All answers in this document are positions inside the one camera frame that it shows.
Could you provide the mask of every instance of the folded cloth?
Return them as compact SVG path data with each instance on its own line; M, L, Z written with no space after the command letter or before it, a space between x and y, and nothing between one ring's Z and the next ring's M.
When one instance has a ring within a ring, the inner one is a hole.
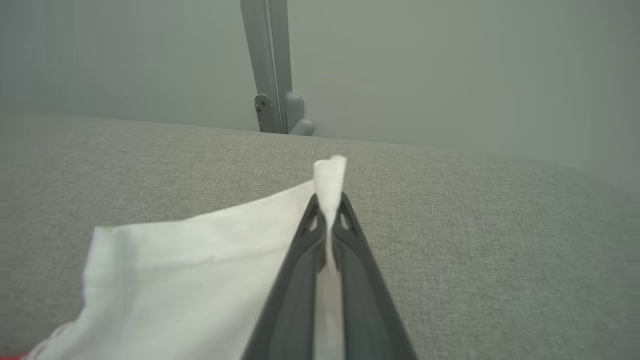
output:
M344 158L328 161L340 164L265 199L183 221L97 227L83 310L27 359L239 359L309 199L341 191ZM336 177L340 186L316 188Z

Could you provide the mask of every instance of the gray carpet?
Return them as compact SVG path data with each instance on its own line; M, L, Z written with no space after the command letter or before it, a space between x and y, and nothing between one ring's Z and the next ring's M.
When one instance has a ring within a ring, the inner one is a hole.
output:
M259 199L348 158L346 192L421 359L637 358L625 196L565 168L389 143L0 117L0 354L82 306L95 225Z

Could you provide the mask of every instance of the gray textured surface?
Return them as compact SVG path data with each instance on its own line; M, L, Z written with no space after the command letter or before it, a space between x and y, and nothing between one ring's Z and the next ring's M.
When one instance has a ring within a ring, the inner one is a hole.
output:
M77 316L95 225L259 199L332 154L348 157L346 191L421 358L637 351L625 199L569 170L153 122L3 115L0 126L1 353Z

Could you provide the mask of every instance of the gray fabric surface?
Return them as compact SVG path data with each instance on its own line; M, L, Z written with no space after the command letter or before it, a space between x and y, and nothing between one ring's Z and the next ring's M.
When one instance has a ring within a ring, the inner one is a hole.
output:
M637 356L625 198L563 168L153 122L0 118L0 354L82 306L92 228L259 199L348 158L346 192L422 359Z

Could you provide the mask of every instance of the gray wall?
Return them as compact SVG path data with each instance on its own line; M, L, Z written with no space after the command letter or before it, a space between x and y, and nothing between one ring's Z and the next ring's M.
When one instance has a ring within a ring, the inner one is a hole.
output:
M239 1L2 0L0 107L258 130Z
M640 183L640 1L289 0L316 135Z

